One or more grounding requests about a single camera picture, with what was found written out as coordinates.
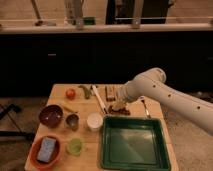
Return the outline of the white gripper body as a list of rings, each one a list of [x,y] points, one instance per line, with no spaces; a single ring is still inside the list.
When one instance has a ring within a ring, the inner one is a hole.
[[[120,109],[125,108],[128,102],[127,94],[124,88],[119,88],[116,91],[116,96],[117,96],[116,101],[112,105],[112,109],[114,111],[118,111]]]

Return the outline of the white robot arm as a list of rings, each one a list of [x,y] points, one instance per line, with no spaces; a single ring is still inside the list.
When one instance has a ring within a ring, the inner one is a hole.
[[[213,136],[213,103],[177,91],[167,86],[165,81],[166,74],[161,68],[152,68],[136,75],[117,89],[117,100],[112,109],[118,111],[146,96],[178,112]]]

